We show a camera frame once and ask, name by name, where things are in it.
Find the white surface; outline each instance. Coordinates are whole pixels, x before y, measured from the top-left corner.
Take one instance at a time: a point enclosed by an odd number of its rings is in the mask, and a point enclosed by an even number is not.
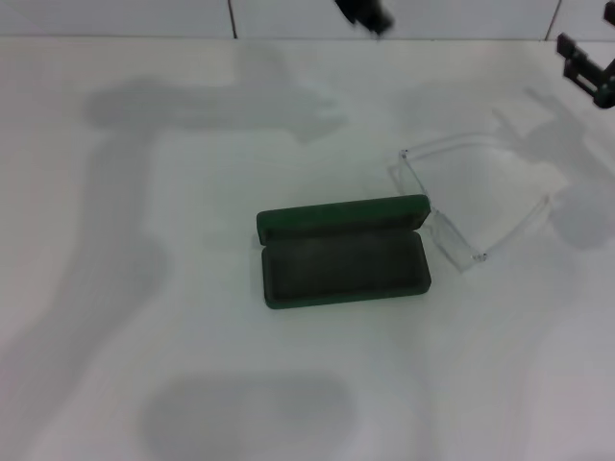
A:
[[[2,0],[0,36],[233,37],[227,0]]]
[[[566,33],[576,40],[615,41],[615,27],[603,20],[605,0],[563,0],[549,38]]]
[[[556,0],[385,0],[392,38],[545,37]],[[239,37],[365,38],[333,0],[233,0]]]
[[[0,61],[3,461],[615,459],[615,111],[552,43]],[[566,179],[549,223],[464,275],[426,241],[425,297],[266,308],[257,212],[392,194],[400,148],[485,132]]]

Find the grout line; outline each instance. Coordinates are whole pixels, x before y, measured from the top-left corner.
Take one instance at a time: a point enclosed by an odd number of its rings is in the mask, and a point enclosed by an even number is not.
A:
[[[233,38],[237,39],[237,28],[234,25],[233,1],[227,0],[227,5],[229,5],[229,15],[231,16],[231,27],[233,27]]]
[[[551,34],[551,30],[554,27],[555,20],[557,19],[557,14],[559,13],[559,9],[561,8],[562,0],[557,0],[557,6],[555,7],[555,12],[553,13],[553,19],[551,20],[551,24],[549,24],[549,29],[547,30],[547,34],[545,35],[545,40],[549,39],[549,35]]]

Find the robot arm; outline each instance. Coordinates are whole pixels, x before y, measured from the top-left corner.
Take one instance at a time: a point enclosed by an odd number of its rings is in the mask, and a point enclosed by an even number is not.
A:
[[[604,20],[615,26],[615,1],[606,4]],[[557,53],[566,60],[564,77],[589,94],[601,109],[615,106],[615,61],[601,69],[566,34],[557,38]]]
[[[346,19],[359,23],[369,32],[381,36],[393,26],[393,17],[380,0],[335,0]]]

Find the open box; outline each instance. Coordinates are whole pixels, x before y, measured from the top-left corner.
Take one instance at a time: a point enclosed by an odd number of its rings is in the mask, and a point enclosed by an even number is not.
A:
[[[425,195],[264,211],[257,227],[274,309],[419,295],[431,286]]]

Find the white tile wall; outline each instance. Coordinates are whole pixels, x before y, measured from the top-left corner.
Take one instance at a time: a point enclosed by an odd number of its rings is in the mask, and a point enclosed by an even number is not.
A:
[[[557,0],[384,0],[393,38],[544,38]],[[333,0],[233,0],[239,37],[354,38]]]
[[[549,38],[565,32],[577,40],[615,41],[615,27],[604,22],[606,0],[563,0]]]
[[[2,0],[0,35],[233,37],[227,0]]]

